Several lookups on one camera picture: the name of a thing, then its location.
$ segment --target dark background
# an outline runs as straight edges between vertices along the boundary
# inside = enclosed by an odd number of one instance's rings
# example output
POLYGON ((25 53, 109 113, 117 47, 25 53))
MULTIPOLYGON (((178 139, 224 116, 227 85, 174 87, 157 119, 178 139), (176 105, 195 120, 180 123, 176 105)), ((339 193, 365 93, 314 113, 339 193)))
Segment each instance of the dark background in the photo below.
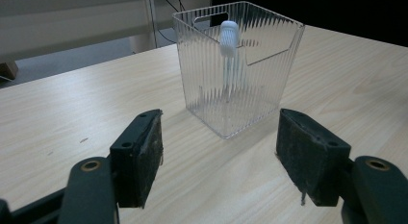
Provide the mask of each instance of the dark background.
POLYGON ((408 47, 407 0, 212 0, 248 1, 306 25, 408 47))

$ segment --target wooden table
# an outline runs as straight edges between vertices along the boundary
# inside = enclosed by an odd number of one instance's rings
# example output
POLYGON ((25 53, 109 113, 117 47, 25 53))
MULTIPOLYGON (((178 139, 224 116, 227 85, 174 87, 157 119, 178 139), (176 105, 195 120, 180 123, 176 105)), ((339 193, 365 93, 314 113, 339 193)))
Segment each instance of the wooden table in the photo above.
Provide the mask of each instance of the wooden table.
MULTIPOLYGON (((308 26, 282 108, 305 112, 408 175, 408 48, 308 26)), ((12 211, 65 187, 76 162, 106 157, 139 113, 162 109, 165 161, 144 210, 122 223, 342 223, 276 159, 277 113, 221 139, 185 109, 175 45, 0 90, 0 197, 12 211)))

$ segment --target transparent ribbed box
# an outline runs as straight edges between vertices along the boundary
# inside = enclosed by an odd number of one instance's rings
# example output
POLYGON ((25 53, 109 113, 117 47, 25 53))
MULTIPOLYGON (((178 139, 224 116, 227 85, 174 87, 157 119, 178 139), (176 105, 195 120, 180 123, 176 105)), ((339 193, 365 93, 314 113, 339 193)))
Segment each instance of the transparent ribbed box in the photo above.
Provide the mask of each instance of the transparent ribbed box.
POLYGON ((304 24, 249 2, 177 12, 173 21, 192 114, 229 138, 276 111, 304 24), (238 25, 232 55, 221 52, 224 20, 238 25))

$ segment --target desk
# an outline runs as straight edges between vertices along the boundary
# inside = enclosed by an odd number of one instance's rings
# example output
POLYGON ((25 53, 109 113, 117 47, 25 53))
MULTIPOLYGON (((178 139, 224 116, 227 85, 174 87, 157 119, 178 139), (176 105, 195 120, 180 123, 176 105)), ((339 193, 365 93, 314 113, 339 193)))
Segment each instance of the desk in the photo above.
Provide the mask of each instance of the desk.
MULTIPOLYGON (((408 48, 308 26, 281 107, 305 112, 408 175, 408 48)), ((162 109, 164 164, 144 210, 122 223, 342 223, 276 159, 278 117, 219 138, 185 109, 175 45, 0 90, 0 197, 11 210, 65 187, 82 159, 109 153, 139 113, 162 109)))

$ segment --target background wall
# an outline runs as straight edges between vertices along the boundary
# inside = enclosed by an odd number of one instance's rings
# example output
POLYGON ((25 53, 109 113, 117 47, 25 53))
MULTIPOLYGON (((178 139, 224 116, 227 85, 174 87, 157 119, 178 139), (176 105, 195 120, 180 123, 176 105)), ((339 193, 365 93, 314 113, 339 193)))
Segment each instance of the background wall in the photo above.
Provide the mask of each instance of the background wall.
POLYGON ((212 0, 213 5, 249 1, 328 30, 408 47, 406 0, 212 0))
MULTIPOLYGON (((159 28, 171 27, 175 10, 156 1, 159 28)), ((210 0, 183 4, 208 7, 210 0)), ((151 33, 147 5, 148 0, 0 0, 0 62, 151 33)))

